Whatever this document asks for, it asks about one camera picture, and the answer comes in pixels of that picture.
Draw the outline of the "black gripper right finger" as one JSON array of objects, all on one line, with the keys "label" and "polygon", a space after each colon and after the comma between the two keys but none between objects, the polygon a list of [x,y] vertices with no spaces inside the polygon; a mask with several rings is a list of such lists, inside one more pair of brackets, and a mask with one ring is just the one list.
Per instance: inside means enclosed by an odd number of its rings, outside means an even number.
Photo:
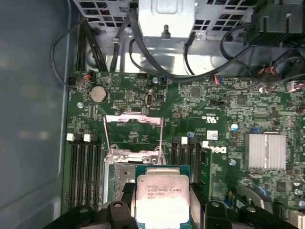
[{"label": "black gripper right finger", "polygon": [[294,226],[256,205],[238,210],[222,202],[209,200],[204,184],[190,184],[190,214],[197,229],[292,229]]}]

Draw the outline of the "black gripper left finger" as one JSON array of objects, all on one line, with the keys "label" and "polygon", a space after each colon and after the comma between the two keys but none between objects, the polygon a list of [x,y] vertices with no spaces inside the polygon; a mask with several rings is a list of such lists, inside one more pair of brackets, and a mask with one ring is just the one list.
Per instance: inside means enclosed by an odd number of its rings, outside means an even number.
[{"label": "black gripper left finger", "polygon": [[120,201],[109,203],[100,211],[89,206],[74,207],[46,229],[136,229],[138,224],[131,214],[134,183],[126,183]]}]

